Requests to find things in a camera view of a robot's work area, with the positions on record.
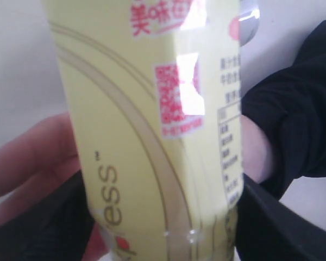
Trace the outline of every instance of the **finger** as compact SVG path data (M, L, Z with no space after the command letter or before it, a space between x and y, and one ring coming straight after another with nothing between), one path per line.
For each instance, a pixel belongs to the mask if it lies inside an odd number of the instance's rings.
M79 169L79 160L74 157L55 168L35 174L0 204L0 226L40 202Z
M99 225L95 225L82 261L97 261L107 252L107 247L99 231Z
M68 113L47 118L0 149L0 196L77 154Z

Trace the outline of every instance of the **white background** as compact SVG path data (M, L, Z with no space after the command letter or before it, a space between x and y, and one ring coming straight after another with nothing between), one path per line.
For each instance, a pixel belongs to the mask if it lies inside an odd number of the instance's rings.
M326 0L259 0L261 25L242 49L244 91L289 66L326 19ZM53 44L38 0L0 0L0 146L40 119L65 111ZM326 178L294 182L283 202L326 229Z

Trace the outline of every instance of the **nutrition facts table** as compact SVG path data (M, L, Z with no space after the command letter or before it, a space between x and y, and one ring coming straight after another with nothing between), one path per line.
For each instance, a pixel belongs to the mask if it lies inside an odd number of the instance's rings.
M217 112L218 139L225 195L231 209L240 197L239 171L242 171L240 155L241 125L240 101L235 101Z

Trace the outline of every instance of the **black sleeve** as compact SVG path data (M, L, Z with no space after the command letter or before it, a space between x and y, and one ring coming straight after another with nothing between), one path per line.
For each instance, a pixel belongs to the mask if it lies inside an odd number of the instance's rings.
M263 186L281 197L293 179L326 177L326 21L303 43L294 64L253 87L243 114L268 136L278 171Z

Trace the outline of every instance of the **yellow bottle label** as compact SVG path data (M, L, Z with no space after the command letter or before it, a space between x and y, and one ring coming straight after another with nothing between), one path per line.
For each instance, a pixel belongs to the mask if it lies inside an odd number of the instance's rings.
M112 258L231 260L239 3L44 0L89 210Z

